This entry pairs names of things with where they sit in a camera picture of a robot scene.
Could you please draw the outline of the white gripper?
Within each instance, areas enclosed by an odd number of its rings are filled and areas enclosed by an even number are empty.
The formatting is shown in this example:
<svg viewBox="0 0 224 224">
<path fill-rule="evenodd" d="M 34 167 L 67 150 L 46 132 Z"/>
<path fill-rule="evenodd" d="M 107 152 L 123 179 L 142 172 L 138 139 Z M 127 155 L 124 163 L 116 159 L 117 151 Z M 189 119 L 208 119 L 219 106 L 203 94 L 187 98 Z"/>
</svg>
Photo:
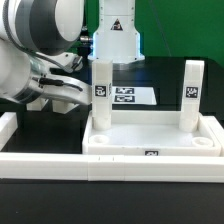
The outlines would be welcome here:
<svg viewBox="0 0 224 224">
<path fill-rule="evenodd" d="M 92 87 L 78 79 L 47 74 L 32 81 L 42 98 L 82 105 L 92 102 Z"/>
</svg>

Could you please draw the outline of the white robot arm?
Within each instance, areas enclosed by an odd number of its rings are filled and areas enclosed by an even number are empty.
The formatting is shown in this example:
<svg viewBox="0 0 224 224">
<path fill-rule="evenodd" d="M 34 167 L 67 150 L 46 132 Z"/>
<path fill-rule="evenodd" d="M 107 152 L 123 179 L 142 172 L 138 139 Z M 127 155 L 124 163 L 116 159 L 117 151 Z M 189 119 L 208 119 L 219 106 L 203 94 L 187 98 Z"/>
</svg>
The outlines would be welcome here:
<svg viewBox="0 0 224 224">
<path fill-rule="evenodd" d="M 48 63 L 79 38 L 85 0 L 0 0 L 0 98 L 30 103 L 37 98 L 91 103 L 91 86 L 49 72 Z M 141 61 L 134 26 L 135 0 L 99 0 L 99 27 L 90 60 Z"/>
</svg>

